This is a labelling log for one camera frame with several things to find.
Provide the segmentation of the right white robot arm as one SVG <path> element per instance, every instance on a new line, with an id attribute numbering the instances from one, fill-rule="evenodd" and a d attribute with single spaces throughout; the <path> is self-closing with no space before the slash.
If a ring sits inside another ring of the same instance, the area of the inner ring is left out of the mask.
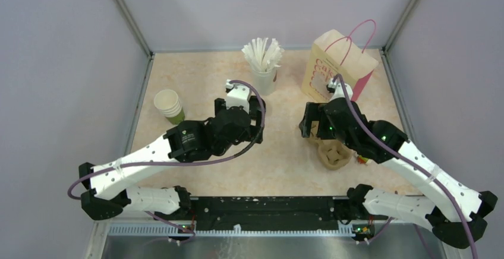
<path id="1" fill-rule="evenodd" d="M 419 151 L 394 124 L 367 120 L 355 102 L 347 103 L 343 98 L 308 102 L 299 124 L 302 137 L 310 136 L 313 122 L 319 124 L 316 137 L 342 142 L 360 156 L 400 174 L 422 193 L 399 196 L 359 184 L 347 191 L 353 217 L 394 217 L 428 229 L 458 249 L 473 247 L 483 237 L 487 227 L 484 218 L 495 208 L 496 195 L 462 185 Z"/>

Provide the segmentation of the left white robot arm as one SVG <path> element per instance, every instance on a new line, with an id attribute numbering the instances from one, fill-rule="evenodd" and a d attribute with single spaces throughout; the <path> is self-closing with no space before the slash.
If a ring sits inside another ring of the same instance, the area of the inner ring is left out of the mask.
<path id="1" fill-rule="evenodd" d="M 140 150 L 104 165 L 79 166 L 81 208 L 93 220 L 106 220 L 125 211 L 151 212 L 164 219 L 190 214 L 190 193 L 179 185 L 142 188 L 137 183 L 163 170 L 207 166 L 240 157 L 263 140 L 265 101 L 251 96 L 250 108 L 226 108 L 215 100 L 215 116 L 182 121 Z"/>

